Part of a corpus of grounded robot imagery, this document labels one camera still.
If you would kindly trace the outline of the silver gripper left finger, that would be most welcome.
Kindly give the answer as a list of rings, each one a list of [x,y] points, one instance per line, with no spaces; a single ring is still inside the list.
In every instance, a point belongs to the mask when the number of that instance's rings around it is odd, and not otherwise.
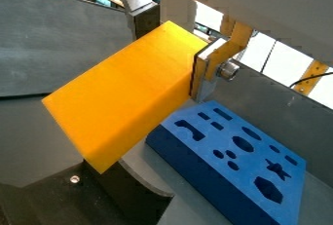
[[[160,6],[153,0],[120,0],[133,39],[160,25]]]

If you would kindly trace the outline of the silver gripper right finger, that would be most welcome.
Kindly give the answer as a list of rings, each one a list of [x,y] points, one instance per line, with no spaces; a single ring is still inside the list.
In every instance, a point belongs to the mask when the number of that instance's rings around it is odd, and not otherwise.
[[[202,102],[212,93],[218,78],[230,81],[235,77],[239,66],[231,59],[246,49],[252,31],[251,26],[230,15],[222,17],[222,37],[215,38],[194,55],[190,96],[196,102]]]

